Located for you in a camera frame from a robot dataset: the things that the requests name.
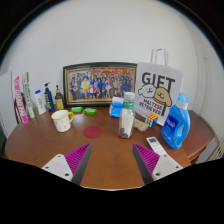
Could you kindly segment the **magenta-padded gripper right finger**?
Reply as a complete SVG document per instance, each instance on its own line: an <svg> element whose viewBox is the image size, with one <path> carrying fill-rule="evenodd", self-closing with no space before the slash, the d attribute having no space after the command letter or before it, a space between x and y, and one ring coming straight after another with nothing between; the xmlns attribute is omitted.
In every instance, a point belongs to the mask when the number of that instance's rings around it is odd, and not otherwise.
<svg viewBox="0 0 224 224"><path fill-rule="evenodd" d="M158 155L136 143L133 144L133 155L145 185L182 169L182 166L168 154Z"/></svg>

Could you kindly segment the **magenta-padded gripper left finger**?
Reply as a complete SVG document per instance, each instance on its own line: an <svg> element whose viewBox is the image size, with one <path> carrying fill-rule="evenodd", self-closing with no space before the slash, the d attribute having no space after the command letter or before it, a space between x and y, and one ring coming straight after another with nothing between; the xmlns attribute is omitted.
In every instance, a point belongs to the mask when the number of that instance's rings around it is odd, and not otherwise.
<svg viewBox="0 0 224 224"><path fill-rule="evenodd" d="M80 185L91 153L91 144L86 144L66 155L57 154L42 169Z"/></svg>

